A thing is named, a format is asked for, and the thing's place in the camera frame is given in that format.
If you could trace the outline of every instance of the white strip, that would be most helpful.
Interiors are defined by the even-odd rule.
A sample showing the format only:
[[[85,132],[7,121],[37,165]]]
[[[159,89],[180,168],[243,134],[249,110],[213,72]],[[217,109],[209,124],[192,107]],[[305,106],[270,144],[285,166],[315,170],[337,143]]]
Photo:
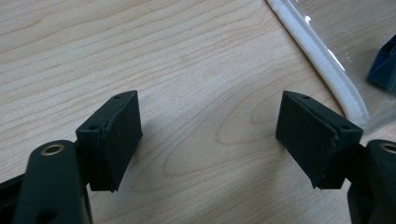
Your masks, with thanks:
[[[343,107],[346,117],[359,126],[366,126],[371,119],[361,95],[306,18],[300,15],[289,0],[267,2],[316,67]]]

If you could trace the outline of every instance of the blue object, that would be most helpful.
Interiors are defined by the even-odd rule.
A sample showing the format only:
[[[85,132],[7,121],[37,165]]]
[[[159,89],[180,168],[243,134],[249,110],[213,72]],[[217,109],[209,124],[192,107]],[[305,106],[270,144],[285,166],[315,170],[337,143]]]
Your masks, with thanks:
[[[379,50],[367,79],[396,92],[396,35]]]

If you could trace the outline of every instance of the clear plastic bag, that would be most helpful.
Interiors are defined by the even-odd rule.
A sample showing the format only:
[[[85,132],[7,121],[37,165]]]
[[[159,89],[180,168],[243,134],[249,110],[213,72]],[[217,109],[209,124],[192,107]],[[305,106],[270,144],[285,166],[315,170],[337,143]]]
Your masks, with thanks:
[[[288,11],[294,12],[293,18],[303,21],[305,30],[312,30],[321,40],[333,63],[338,64],[341,73],[350,79],[359,92],[371,117],[360,122],[360,125],[372,130],[395,120],[395,94],[368,81],[367,76],[380,48],[396,35],[396,1],[268,0],[268,3],[277,9],[275,12],[284,24],[288,16],[280,17],[279,14],[285,11],[275,7],[279,7],[278,4],[289,7]],[[289,30],[293,29],[293,23],[285,26]],[[301,46],[303,49],[310,48],[306,44]],[[346,111],[348,104],[341,105]]]

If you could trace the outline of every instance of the wooden table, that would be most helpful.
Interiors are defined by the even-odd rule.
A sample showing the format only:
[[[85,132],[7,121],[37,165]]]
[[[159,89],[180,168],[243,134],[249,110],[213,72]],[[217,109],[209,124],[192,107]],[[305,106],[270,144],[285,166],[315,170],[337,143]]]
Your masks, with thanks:
[[[138,90],[144,137],[120,190],[90,192],[95,223],[349,222],[348,183],[312,189],[275,139],[283,90],[342,111],[264,1],[3,1],[0,21],[1,182]]]

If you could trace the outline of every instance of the wooden surface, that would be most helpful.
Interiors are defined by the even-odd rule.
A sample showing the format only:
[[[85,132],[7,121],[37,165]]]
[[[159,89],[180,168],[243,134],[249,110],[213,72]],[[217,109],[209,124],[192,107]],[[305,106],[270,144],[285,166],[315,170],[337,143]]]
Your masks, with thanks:
[[[275,140],[283,90],[342,112],[262,0],[2,1],[0,73],[2,182],[138,90],[144,137],[95,223],[349,222],[348,183],[312,189]]]

